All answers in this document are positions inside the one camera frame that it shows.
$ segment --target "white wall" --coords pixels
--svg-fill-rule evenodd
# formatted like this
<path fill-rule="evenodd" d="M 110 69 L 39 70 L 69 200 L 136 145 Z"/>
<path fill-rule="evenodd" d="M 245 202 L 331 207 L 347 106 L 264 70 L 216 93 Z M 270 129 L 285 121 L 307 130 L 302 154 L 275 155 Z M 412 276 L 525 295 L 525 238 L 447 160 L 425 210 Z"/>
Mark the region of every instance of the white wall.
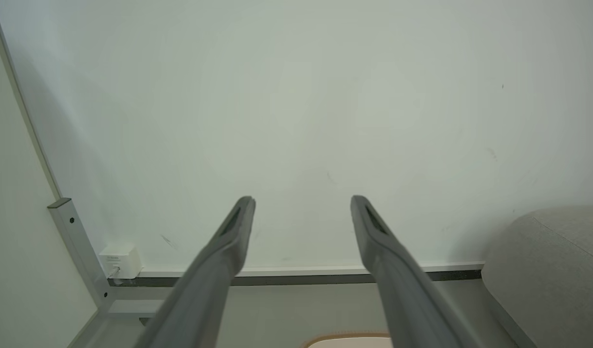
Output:
<path fill-rule="evenodd" d="M 65 348 L 97 309 L 47 211 L 53 202 L 0 59 L 1 348 Z"/>
<path fill-rule="evenodd" d="M 0 0 L 97 251 L 182 269 L 257 199 L 247 267 L 360 264 L 364 194 L 422 264 L 593 203 L 593 1 Z"/>

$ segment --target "white power adapter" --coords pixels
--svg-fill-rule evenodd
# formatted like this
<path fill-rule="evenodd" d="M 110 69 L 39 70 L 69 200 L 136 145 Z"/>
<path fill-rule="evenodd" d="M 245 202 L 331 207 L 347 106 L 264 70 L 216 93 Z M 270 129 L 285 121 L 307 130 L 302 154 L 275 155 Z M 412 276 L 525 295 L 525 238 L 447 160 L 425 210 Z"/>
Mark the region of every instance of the white power adapter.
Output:
<path fill-rule="evenodd" d="M 142 270 L 142 260 L 135 245 L 108 245 L 99 254 L 108 278 L 133 279 Z"/>

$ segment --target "wooden edge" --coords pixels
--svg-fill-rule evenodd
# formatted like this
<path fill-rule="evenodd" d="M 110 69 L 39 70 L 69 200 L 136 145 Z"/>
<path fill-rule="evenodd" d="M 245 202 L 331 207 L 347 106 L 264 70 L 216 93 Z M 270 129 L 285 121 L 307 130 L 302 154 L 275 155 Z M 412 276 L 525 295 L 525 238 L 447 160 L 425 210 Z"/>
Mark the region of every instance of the wooden edge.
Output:
<path fill-rule="evenodd" d="M 326 334 L 318 336 L 311 341 L 305 342 L 301 346 L 301 348 L 310 348 L 314 344 L 321 342 L 321 341 L 328 341 L 330 339 L 338 339 L 338 338 L 358 338 L 358 337 L 381 337 L 381 338 L 391 338 L 389 333 L 384 332 L 375 332 L 375 331 L 356 331 L 356 332 L 349 332 L 349 333 L 334 333 L 334 334 Z"/>

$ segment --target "floor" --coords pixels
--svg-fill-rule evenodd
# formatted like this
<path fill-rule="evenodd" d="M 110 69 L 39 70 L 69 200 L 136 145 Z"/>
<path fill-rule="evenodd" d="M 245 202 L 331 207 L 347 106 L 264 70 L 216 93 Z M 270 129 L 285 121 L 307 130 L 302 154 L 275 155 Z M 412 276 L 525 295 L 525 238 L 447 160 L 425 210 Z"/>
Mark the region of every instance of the floor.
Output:
<path fill-rule="evenodd" d="M 486 308 L 480 279 L 434 284 L 484 347 L 515 347 Z M 137 319 L 112 319 L 88 348 L 133 347 L 143 330 Z M 386 330 L 375 284 L 232 287 L 217 348 L 299 348 L 319 335 Z"/>

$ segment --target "gray fabric cushion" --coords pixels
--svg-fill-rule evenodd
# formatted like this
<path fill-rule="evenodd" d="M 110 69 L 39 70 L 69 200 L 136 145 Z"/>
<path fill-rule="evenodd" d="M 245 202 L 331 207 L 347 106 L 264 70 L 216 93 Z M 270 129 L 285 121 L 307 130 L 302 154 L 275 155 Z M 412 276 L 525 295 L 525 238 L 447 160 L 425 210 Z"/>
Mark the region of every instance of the gray fabric cushion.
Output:
<path fill-rule="evenodd" d="M 494 243 L 482 276 L 537 347 L 593 347 L 593 207 L 517 219 Z"/>

